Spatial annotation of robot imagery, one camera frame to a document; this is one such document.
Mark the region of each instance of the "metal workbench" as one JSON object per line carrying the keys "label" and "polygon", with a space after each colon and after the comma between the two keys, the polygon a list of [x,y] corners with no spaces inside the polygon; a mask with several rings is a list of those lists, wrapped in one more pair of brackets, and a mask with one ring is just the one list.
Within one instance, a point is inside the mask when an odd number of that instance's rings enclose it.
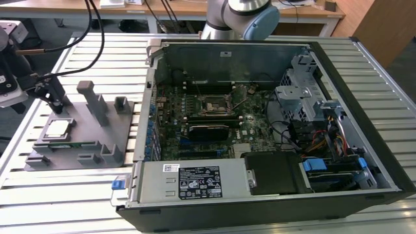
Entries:
{"label": "metal workbench", "polygon": [[[53,71],[89,64],[100,46],[100,34],[64,51]],[[100,61],[88,71],[60,78],[71,101],[80,80],[92,80],[95,92],[105,100],[127,96],[136,102],[124,167],[116,169],[25,172],[27,155],[51,110],[36,100],[0,158],[0,233],[137,233],[111,206],[111,182],[131,173],[132,151],[139,123],[141,92],[147,74],[145,46],[149,38],[167,35],[107,34]],[[195,39],[195,35],[168,38]],[[271,40],[316,40],[324,48],[387,144],[412,181],[416,181],[416,106],[361,44],[343,38],[271,37]],[[123,202],[125,192],[112,201]],[[416,195],[391,204],[371,207],[345,219],[187,231],[180,233],[415,233]]]}

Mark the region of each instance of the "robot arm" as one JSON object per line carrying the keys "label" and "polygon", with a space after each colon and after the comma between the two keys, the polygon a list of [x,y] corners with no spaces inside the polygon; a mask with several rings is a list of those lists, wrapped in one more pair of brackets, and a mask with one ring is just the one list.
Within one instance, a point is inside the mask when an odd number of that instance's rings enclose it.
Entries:
{"label": "robot arm", "polygon": [[48,103],[55,113],[60,114],[65,101],[65,91],[56,76],[39,80],[24,56],[16,54],[12,31],[0,28],[0,107],[11,106],[23,114],[21,104],[28,96]]}
{"label": "robot arm", "polygon": [[279,18],[271,0],[209,0],[201,39],[264,40]]}

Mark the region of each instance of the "green circuit board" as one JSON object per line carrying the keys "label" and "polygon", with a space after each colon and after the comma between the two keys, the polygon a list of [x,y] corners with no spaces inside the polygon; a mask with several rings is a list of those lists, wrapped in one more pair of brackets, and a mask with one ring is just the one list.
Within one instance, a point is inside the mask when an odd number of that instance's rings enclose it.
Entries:
{"label": "green circuit board", "polygon": [[[240,143],[248,143],[252,152],[275,151],[276,142],[263,113],[268,93],[253,91],[251,84],[236,86],[228,95],[191,95],[180,87],[159,87],[161,160],[235,158],[233,145]],[[189,141],[187,118],[215,119],[215,115],[223,116],[225,113],[236,119],[228,129],[227,140]],[[192,152],[216,152],[216,156],[187,154]]]}

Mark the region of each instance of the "blue plastic latch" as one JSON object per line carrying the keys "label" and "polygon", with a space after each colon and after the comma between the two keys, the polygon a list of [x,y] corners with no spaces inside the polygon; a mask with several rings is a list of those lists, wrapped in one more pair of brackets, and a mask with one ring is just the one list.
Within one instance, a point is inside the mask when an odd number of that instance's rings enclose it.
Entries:
{"label": "blue plastic latch", "polygon": [[360,163],[363,168],[367,167],[367,162],[365,162],[365,159],[363,157],[359,158],[359,163]]}
{"label": "blue plastic latch", "polygon": [[115,180],[111,184],[111,189],[112,190],[123,190],[125,189],[125,180]]}
{"label": "blue plastic latch", "polygon": [[312,168],[311,168],[311,165],[308,164],[308,162],[303,162],[303,164],[304,164],[305,172],[311,171]]}
{"label": "blue plastic latch", "polygon": [[307,161],[304,161],[303,164],[307,172],[327,170],[325,162],[320,158],[307,159]]}

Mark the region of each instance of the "motherboard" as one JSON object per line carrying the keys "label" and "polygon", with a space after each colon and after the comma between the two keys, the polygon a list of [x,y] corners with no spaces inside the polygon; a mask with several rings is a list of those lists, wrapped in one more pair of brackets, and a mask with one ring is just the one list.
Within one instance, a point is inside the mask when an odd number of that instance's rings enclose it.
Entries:
{"label": "motherboard", "polygon": [[271,91],[255,84],[159,86],[161,160],[236,158],[275,151],[264,109]]}

